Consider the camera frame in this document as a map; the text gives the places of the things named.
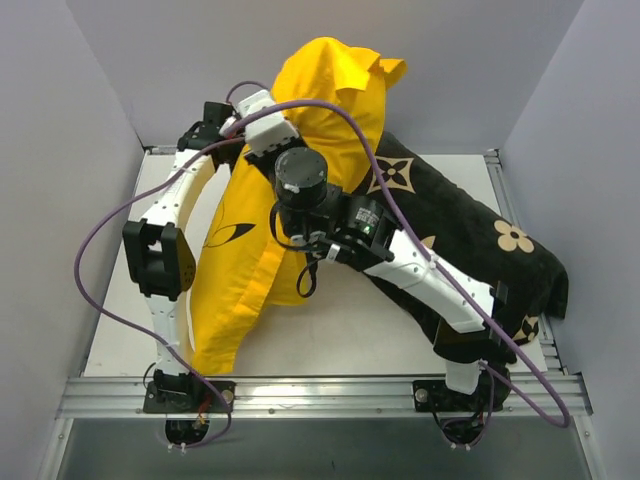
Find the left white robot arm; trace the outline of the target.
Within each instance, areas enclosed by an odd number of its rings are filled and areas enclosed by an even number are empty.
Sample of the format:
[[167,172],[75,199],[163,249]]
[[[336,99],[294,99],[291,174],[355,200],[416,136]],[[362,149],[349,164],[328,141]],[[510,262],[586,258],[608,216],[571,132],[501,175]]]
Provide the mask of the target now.
[[194,206],[213,177],[216,164],[200,150],[220,141],[219,130],[234,109],[227,103],[204,104],[203,119],[179,139],[169,176],[179,177],[163,187],[152,206],[138,221],[123,227],[123,242],[131,280],[138,285],[149,307],[157,342],[157,360],[150,395],[169,401],[180,411],[196,408],[207,397],[204,386],[178,362],[190,362],[186,293],[196,274],[196,259],[185,236]]

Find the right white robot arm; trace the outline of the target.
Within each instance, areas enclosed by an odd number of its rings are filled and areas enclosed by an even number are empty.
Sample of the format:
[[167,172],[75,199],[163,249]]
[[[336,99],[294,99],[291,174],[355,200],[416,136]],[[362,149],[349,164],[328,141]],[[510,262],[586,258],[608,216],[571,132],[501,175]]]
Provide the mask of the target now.
[[276,201],[269,213],[274,240],[305,254],[309,267],[324,260],[381,279],[440,318],[435,352],[445,360],[443,395],[465,409],[479,397],[480,358],[454,360],[452,345],[496,339],[486,323],[496,295],[435,252],[420,252],[408,231],[382,203],[349,194],[328,180],[328,164],[317,151],[293,144],[247,161],[270,181]]

